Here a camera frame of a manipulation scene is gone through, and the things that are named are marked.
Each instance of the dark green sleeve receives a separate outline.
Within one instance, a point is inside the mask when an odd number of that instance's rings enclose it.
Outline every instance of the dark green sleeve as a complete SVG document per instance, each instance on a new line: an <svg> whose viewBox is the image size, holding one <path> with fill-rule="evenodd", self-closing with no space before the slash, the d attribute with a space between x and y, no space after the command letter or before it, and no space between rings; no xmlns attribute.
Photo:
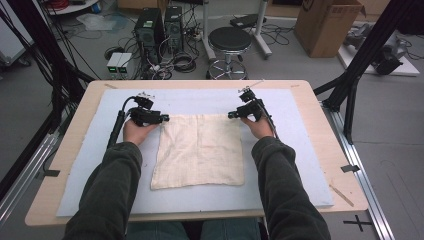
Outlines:
<svg viewBox="0 0 424 240"><path fill-rule="evenodd" d="M295 151L273 137L252 149L271 239L331 239L327 224L309 201L295 165Z"/></svg>
<svg viewBox="0 0 424 240"><path fill-rule="evenodd" d="M140 150L133 143L107 149L87 180L79 210L66 224L64 239L124 239L141 162Z"/></svg>

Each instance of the stool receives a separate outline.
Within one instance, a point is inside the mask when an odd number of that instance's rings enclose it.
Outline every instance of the stool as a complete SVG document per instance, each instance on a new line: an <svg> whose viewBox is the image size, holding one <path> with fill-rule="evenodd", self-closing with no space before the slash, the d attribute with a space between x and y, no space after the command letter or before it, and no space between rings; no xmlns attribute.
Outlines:
<svg viewBox="0 0 424 240"><path fill-rule="evenodd" d="M232 55L237 55L242 61L240 54L246 52L252 39L250 34L235 27L222 27L213 30L209 34L209 46L215 51L222 52L225 60L213 62L206 73L207 79L247 79L246 68L237 61L231 60Z"/></svg>

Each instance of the stool seat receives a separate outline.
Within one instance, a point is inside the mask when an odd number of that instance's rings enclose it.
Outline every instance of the stool seat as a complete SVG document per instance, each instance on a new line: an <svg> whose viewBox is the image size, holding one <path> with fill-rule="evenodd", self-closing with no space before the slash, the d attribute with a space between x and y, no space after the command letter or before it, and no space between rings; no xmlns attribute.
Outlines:
<svg viewBox="0 0 424 240"><path fill-rule="evenodd" d="M221 27L209 34L209 44L223 52L245 51L252 43L250 34L235 27Z"/></svg>

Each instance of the cardboard box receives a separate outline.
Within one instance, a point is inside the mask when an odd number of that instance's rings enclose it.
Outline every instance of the cardboard box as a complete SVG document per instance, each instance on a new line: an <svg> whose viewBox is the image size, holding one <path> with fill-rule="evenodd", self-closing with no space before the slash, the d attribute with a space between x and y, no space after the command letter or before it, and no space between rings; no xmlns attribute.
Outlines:
<svg viewBox="0 0 424 240"><path fill-rule="evenodd" d="M168 0L118 0L118 8L137 12L143 8L160 8L162 14L168 6Z"/></svg>
<svg viewBox="0 0 424 240"><path fill-rule="evenodd" d="M334 57L362 8L356 0L304 0L295 35L310 57Z"/></svg>

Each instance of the wooden table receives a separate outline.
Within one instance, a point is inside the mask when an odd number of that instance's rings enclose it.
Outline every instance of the wooden table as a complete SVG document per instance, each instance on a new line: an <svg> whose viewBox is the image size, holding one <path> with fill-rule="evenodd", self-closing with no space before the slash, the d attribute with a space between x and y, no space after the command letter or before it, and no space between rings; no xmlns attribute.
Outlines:
<svg viewBox="0 0 424 240"><path fill-rule="evenodd" d="M95 81L90 83L75 116L52 161L50 169L60 170L58 177L46 177L25 218L29 226L66 224L68 217L56 217L67 177L81 148L82 141L106 89L241 89L257 81ZM367 200L352 172L344 173L340 167L348 161L327 121L308 82L302 80L266 81L255 89L290 89L303 118L315 153L330 186L334 199L331 208L320 212L364 211ZM130 221L155 221L177 219L205 219L223 217L264 216L263 211L198 212L174 214L132 215Z"/></svg>

